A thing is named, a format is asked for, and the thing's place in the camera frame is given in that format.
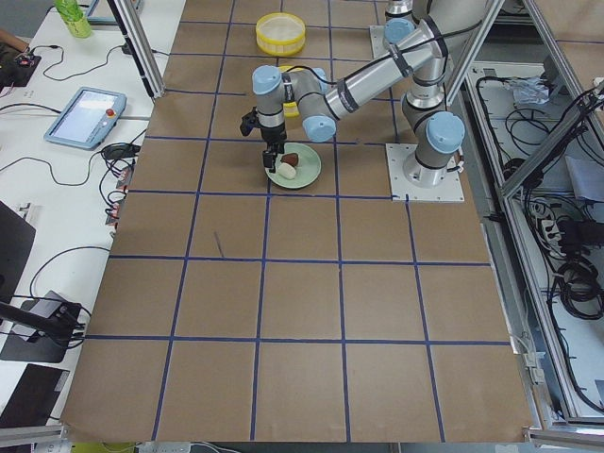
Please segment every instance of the green bottle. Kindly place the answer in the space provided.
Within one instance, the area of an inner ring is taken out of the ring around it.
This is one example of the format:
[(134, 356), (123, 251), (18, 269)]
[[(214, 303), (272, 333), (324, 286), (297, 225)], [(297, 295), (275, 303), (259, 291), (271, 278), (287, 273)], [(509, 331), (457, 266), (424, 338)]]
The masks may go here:
[(76, 38), (91, 36), (91, 25), (77, 4), (77, 0), (55, 0), (55, 7), (72, 35)]

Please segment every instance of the white tablet with blue frame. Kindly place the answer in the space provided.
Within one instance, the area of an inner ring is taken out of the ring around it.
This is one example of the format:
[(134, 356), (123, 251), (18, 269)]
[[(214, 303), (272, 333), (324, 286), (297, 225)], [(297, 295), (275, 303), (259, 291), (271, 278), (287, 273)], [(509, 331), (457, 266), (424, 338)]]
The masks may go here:
[(82, 87), (44, 134), (51, 143), (94, 149), (126, 108), (126, 95)]

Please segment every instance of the white robotic arm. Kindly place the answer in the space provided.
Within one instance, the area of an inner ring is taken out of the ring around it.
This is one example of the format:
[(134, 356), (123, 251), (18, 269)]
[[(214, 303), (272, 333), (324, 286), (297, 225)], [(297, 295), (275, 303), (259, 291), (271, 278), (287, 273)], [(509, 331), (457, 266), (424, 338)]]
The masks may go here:
[(413, 162), (405, 166), (411, 182), (436, 185), (465, 130), (459, 118), (444, 111), (446, 58), (481, 24), (487, 4), (488, 0), (414, 0), (417, 27), (412, 30), (411, 25), (410, 33), (390, 44), (386, 55), (337, 82), (328, 82), (321, 69), (281, 73), (277, 67), (261, 66), (252, 76), (258, 103), (243, 117), (242, 133), (260, 129), (268, 145), (263, 163), (274, 172), (277, 154), (287, 140), (283, 103), (295, 101), (309, 139), (325, 142), (335, 135), (337, 121), (402, 78), (413, 76), (402, 103), (419, 144)]

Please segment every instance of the round plate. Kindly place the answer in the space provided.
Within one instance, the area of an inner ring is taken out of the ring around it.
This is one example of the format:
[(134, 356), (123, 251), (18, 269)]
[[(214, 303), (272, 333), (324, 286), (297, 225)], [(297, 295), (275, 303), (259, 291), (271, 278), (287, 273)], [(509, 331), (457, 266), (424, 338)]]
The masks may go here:
[[(266, 175), (278, 186), (286, 189), (302, 189), (311, 184), (321, 173), (321, 158), (314, 149), (302, 143), (285, 143), (285, 153), (296, 153), (298, 155), (298, 165), (295, 167), (296, 175), (294, 179), (286, 179), (278, 173), (270, 173), (268, 169)], [(275, 166), (281, 163), (283, 154), (277, 156)]]

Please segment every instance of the paper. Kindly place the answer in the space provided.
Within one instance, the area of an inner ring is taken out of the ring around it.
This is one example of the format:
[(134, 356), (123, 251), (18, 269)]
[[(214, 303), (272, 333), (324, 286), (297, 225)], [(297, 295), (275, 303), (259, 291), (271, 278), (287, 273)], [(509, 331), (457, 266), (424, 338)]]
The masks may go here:
[(604, 201), (604, 167), (568, 156), (566, 166), (577, 199)]

